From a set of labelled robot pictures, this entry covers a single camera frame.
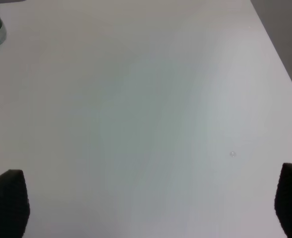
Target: table surface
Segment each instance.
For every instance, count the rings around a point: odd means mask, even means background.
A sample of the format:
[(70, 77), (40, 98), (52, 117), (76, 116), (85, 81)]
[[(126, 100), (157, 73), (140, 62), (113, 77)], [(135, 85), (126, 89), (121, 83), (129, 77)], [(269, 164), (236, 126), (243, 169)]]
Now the table surface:
[(26, 238), (285, 237), (292, 82), (249, 0), (0, 15), (0, 173), (25, 173)]

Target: gray floor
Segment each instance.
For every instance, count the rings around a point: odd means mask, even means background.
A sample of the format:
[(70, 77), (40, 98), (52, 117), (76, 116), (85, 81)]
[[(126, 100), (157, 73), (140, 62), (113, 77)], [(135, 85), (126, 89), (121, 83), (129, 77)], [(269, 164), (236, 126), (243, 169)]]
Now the gray floor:
[(251, 0), (292, 80), (292, 0)]

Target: white table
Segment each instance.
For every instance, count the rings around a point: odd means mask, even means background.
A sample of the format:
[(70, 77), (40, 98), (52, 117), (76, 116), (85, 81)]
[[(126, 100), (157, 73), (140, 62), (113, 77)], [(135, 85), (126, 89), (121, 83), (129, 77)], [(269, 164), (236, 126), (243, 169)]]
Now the white table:
[(0, 15), (0, 174), (25, 173), (26, 238), (285, 237), (292, 83), (249, 0)]

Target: small dot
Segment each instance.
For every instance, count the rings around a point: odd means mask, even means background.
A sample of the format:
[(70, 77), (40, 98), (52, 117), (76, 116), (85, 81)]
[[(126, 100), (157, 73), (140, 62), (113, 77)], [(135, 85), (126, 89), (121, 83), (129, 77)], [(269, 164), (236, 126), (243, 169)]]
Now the small dot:
[(230, 152), (230, 156), (232, 156), (232, 157), (236, 157), (236, 152), (235, 152), (235, 151), (231, 151), (231, 152)]

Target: white tabletop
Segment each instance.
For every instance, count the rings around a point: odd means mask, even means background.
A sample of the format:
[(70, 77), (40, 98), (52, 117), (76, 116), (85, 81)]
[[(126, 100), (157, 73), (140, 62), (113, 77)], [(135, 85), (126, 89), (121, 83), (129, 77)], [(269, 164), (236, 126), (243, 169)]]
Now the white tabletop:
[(249, 0), (0, 15), (0, 174), (25, 173), (26, 238), (285, 237), (292, 83)]

